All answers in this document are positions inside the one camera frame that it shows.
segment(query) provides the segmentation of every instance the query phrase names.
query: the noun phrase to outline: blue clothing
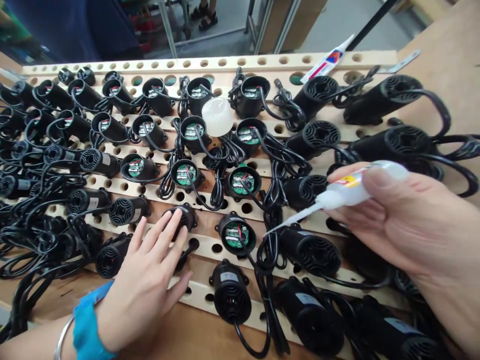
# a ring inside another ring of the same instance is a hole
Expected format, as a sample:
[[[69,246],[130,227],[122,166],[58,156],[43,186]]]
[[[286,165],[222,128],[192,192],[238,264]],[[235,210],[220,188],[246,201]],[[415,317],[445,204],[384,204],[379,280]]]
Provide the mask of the blue clothing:
[[[5,0],[9,9],[59,63],[114,60],[138,48],[118,0]]]

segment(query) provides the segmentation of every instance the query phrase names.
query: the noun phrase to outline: metal bracket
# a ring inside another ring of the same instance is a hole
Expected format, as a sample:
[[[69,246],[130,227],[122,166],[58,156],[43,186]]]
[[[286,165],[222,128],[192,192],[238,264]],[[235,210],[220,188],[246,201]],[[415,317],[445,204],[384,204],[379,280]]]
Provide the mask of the metal bracket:
[[[388,69],[380,69],[378,70],[377,74],[396,74],[399,70],[403,69],[405,66],[410,64],[413,60],[415,60],[421,53],[421,50],[415,50],[402,61],[397,63],[395,66],[388,68]]]

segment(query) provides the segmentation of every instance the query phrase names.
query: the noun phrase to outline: fingernail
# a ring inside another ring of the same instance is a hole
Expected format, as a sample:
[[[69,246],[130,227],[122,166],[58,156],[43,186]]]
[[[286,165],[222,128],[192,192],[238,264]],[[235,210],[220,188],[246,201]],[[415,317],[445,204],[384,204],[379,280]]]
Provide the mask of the fingernail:
[[[394,179],[383,169],[373,167],[365,172],[365,176],[377,187],[388,188],[392,185]]]

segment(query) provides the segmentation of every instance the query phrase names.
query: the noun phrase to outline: glue tube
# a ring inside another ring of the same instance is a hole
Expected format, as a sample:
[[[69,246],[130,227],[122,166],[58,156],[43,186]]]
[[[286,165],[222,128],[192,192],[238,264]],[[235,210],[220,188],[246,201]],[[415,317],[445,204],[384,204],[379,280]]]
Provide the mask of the glue tube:
[[[320,209],[332,210],[345,205],[353,206],[370,199],[371,196],[367,190],[365,190],[365,187],[362,183],[364,172],[370,168],[382,168],[393,179],[401,182],[405,181],[409,177],[409,171],[399,163],[388,160],[374,161],[360,170],[357,170],[350,175],[344,176],[340,180],[329,184],[324,192],[317,195],[315,198],[315,204],[296,213],[293,216],[290,216],[284,223],[274,227],[266,234],[271,233],[281,227],[288,226],[292,223],[297,223],[301,219],[306,218],[311,213]]]

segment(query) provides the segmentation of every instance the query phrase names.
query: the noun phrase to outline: white plastic cap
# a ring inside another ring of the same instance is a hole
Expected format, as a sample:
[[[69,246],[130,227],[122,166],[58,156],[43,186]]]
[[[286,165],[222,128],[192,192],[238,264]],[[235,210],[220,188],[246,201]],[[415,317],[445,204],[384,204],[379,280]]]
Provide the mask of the white plastic cap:
[[[315,198],[317,204],[322,205],[324,210],[332,210],[345,205],[345,199],[336,191],[326,190]]]
[[[230,131],[234,118],[230,104],[225,97],[213,97],[201,109],[201,117],[206,124],[208,135],[218,138]]]

